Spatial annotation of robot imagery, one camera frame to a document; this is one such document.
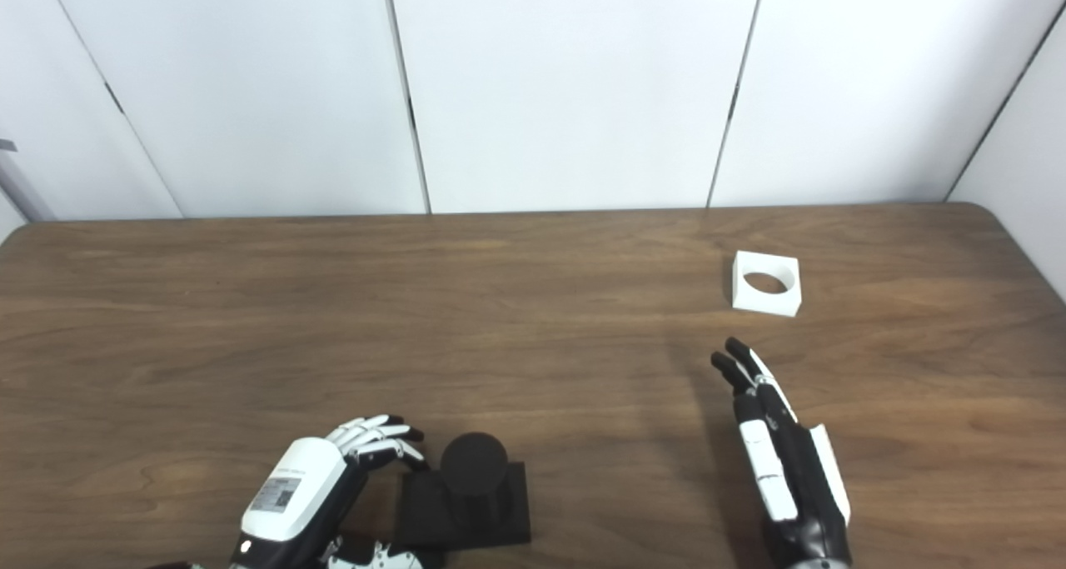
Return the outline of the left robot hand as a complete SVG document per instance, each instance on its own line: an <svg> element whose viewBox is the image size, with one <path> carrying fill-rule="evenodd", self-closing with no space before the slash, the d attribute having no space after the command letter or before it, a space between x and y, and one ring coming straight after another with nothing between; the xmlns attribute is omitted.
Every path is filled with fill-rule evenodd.
<svg viewBox="0 0 1066 569"><path fill-rule="evenodd" d="M423 433L403 417L355 417L324 437L300 437L243 513L232 568L442 568L445 554L344 536L341 524L373 471L430 464Z"/></svg>

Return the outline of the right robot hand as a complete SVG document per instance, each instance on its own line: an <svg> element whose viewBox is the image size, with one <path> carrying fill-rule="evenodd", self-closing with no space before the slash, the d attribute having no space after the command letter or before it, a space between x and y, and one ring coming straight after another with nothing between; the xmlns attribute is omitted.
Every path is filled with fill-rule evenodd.
<svg viewBox="0 0 1066 569"><path fill-rule="evenodd" d="M732 390L770 560L776 568L853 568L852 507L826 427L800 422L765 361L739 338L728 337L710 362Z"/></svg>

